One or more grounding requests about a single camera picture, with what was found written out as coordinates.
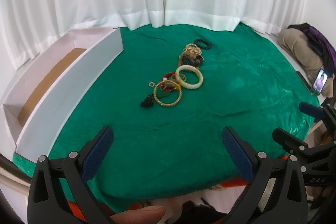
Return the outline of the operator thumb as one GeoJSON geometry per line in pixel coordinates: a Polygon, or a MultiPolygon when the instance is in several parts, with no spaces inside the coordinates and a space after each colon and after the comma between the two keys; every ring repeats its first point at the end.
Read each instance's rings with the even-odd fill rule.
{"type": "Polygon", "coordinates": [[[137,210],[128,210],[112,215],[110,218],[117,224],[157,224],[165,215],[164,206],[148,206],[137,210]]]}

